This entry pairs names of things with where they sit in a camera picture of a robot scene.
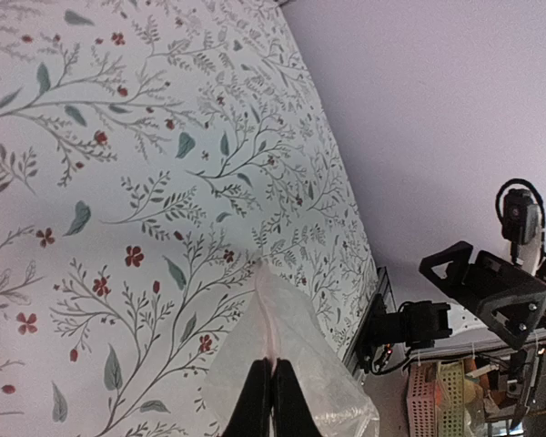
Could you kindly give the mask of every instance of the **black camera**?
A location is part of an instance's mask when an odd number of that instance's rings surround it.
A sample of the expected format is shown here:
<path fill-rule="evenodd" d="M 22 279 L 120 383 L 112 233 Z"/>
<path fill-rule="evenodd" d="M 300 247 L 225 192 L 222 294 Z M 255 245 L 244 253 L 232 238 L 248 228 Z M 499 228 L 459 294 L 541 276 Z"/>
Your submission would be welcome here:
<path fill-rule="evenodd" d="M 513 188 L 503 198 L 501 235 L 514 244 L 523 246 L 536 237 L 540 208 L 531 192 L 525 188 Z"/>

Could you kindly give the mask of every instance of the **pink basket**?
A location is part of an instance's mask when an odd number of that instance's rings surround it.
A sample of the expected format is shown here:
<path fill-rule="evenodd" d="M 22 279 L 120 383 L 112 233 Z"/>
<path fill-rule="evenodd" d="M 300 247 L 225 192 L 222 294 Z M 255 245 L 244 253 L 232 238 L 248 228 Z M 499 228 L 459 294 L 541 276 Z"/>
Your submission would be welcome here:
<path fill-rule="evenodd" d="M 410 437 L 437 437 L 435 386 L 437 364 L 412 364 L 407 392 Z"/>

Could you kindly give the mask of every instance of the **green leaf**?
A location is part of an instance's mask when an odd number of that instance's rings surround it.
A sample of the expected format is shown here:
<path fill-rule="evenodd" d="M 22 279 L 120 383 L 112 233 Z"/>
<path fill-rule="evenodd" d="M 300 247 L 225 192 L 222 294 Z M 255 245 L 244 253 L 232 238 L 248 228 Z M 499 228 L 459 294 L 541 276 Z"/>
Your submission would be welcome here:
<path fill-rule="evenodd" d="M 22 87 L 18 88 L 14 93 L 10 93 L 0 99 L 0 109 L 5 107 L 6 105 L 10 105 L 16 96 L 18 96 L 18 93 L 22 90 Z"/>
<path fill-rule="evenodd" d="M 251 184 L 251 179 L 248 178 L 248 176 L 244 173 L 238 173 L 237 178 L 245 182 L 247 185 L 249 185 L 251 188 L 253 188 L 253 184 Z"/>
<path fill-rule="evenodd" d="M 75 218 L 71 227 L 66 232 L 65 236 L 78 234 L 83 230 L 87 222 L 91 219 L 91 209 L 83 202 L 79 200 L 75 205 Z"/>
<path fill-rule="evenodd" d="M 12 182 L 12 179 L 11 179 L 11 180 L 8 180 L 8 181 L 5 182 L 4 184 L 0 184 L 0 193 L 1 193 L 2 191 L 4 191 L 5 189 L 7 189 L 11 182 Z"/>
<path fill-rule="evenodd" d="M 83 118 L 81 111 L 79 111 L 76 107 L 73 107 L 72 105 L 66 105 L 65 114 L 73 118 L 77 124 L 81 126 L 87 126 L 87 122 Z"/>
<path fill-rule="evenodd" d="M 66 405 L 65 396 L 58 390 L 56 384 L 53 382 L 53 421 L 63 423 L 66 421 L 68 414 L 68 407 Z"/>
<path fill-rule="evenodd" d="M 192 335 L 192 331 L 197 326 L 197 314 L 194 313 L 194 316 L 190 318 L 190 320 L 187 322 L 186 327 L 184 328 L 184 332 L 182 332 L 182 337 L 180 338 L 180 341 L 183 343 L 184 341 L 188 340 L 188 337 Z"/>
<path fill-rule="evenodd" d="M 230 150 L 228 150 L 227 132 L 222 134 L 222 138 L 220 139 L 220 153 L 222 153 L 225 157 L 227 157 L 230 153 Z"/>
<path fill-rule="evenodd" d="M 51 89 L 51 78 L 48 75 L 48 69 L 46 68 L 45 63 L 41 62 L 36 70 L 36 80 L 38 81 L 39 91 L 38 94 L 41 96 Z"/>
<path fill-rule="evenodd" d="M 109 355 L 107 355 L 106 367 L 103 373 L 103 382 L 109 391 L 119 390 L 124 385 L 121 377 L 121 367 L 117 359 L 116 351 L 109 345 Z"/>
<path fill-rule="evenodd" d="M 139 412 L 170 412 L 162 401 L 147 401 L 139 407 Z"/>
<path fill-rule="evenodd" d="M 68 25 L 95 25 L 90 19 L 70 9 L 65 12 L 65 21 Z"/>
<path fill-rule="evenodd" d="M 192 150 L 197 142 L 186 132 L 180 134 L 180 139 L 178 140 L 178 153 L 176 158 L 184 158 L 190 150 Z"/>
<path fill-rule="evenodd" d="M 176 281 L 176 284 L 178 285 L 178 288 L 183 290 L 184 287 L 186 287 L 186 276 L 184 276 L 184 272 L 182 269 L 174 264 L 168 257 L 164 257 L 164 259 L 167 262 L 167 268 L 170 272 L 170 275 L 174 280 Z"/>
<path fill-rule="evenodd" d="M 124 107 L 118 107 L 117 105 L 111 104 L 109 105 L 109 110 L 111 112 L 115 112 L 116 114 L 129 114 L 131 111 L 128 111 Z"/>
<path fill-rule="evenodd" d="M 222 222 L 222 220 L 226 219 L 228 216 L 230 216 L 228 212 L 221 212 L 220 214 L 218 214 L 217 223 Z"/>
<path fill-rule="evenodd" d="M 281 79 L 283 79 L 283 83 L 285 84 L 285 86 L 289 87 L 288 79 L 285 77 L 285 73 L 283 72 L 280 72 L 280 73 L 281 73 Z"/>
<path fill-rule="evenodd" d="M 261 122 L 261 117 L 258 116 L 257 110 L 251 106 L 251 112 L 253 113 L 253 117 L 257 120 L 258 123 Z"/>

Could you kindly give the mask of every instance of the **floral wallpaper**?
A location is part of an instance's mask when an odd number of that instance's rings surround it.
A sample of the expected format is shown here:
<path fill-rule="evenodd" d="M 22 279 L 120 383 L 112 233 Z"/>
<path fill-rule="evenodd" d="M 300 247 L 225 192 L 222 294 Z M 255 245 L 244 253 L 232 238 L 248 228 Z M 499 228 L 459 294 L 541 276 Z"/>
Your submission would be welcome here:
<path fill-rule="evenodd" d="M 259 258 L 343 354 L 375 266 L 273 0 L 0 0 L 0 436 L 217 436 Z"/>

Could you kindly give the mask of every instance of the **plastic bag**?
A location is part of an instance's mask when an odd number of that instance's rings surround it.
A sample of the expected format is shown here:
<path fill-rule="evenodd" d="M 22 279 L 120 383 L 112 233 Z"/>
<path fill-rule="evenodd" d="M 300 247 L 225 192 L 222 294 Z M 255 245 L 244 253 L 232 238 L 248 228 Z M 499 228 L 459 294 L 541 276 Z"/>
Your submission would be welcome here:
<path fill-rule="evenodd" d="M 323 338 L 308 297 L 258 269 L 247 311 L 228 334 L 205 380 L 203 397 L 226 428 L 254 360 L 291 361 L 309 411 L 326 437 L 378 437 L 379 413 Z"/>

